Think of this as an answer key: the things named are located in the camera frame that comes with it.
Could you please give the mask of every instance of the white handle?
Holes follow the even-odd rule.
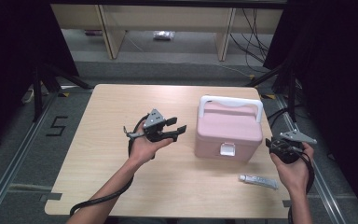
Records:
[[[260,123],[261,121],[261,115],[263,112],[263,104],[261,103],[261,101],[242,99],[242,98],[232,98],[232,97],[225,97],[225,96],[210,96],[210,95],[204,95],[200,99],[199,118],[203,117],[205,104],[208,101],[215,101],[221,105],[227,105],[227,106],[257,105],[257,116],[255,118],[255,121],[257,123]]]

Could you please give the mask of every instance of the box latch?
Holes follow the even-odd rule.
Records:
[[[222,156],[235,156],[235,144],[223,143],[220,147],[220,155]]]

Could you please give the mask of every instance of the wooden table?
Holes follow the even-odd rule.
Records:
[[[123,126],[132,130],[138,120],[156,108],[177,124],[187,125],[178,141],[160,150],[134,177],[120,196],[111,216],[287,218],[282,201],[289,200],[279,180],[265,140],[249,162],[201,159],[194,155],[197,107],[205,94],[259,99],[256,89],[236,87],[98,85],[85,110],[46,212],[68,215],[76,203],[88,200],[128,158]],[[271,130],[263,112],[264,137]],[[239,175],[277,179],[279,189],[239,181]]]

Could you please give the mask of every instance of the box lid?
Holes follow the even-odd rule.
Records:
[[[256,109],[250,105],[205,104],[204,116],[197,119],[197,135],[205,141],[258,146],[263,138]]]

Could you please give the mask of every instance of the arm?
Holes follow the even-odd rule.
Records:
[[[313,160],[313,148],[307,143],[303,143],[304,153],[308,154]],[[291,164],[285,164],[275,154],[270,154],[275,163],[280,180],[289,191],[292,201],[293,221],[297,223],[312,223],[310,216],[310,206],[307,199],[306,187],[308,183],[308,168],[302,160],[297,160]]]
[[[139,125],[137,133],[142,131],[143,123]],[[135,139],[132,145],[130,157],[124,162],[118,171],[91,197],[101,198],[122,189],[133,177],[135,172],[147,161],[150,161],[155,153],[162,147],[166,147],[172,139],[163,139],[159,142],[150,142],[145,136]],[[79,209],[67,221],[71,223],[104,223],[112,208],[115,206],[118,197],[113,200],[97,203],[92,206]]]

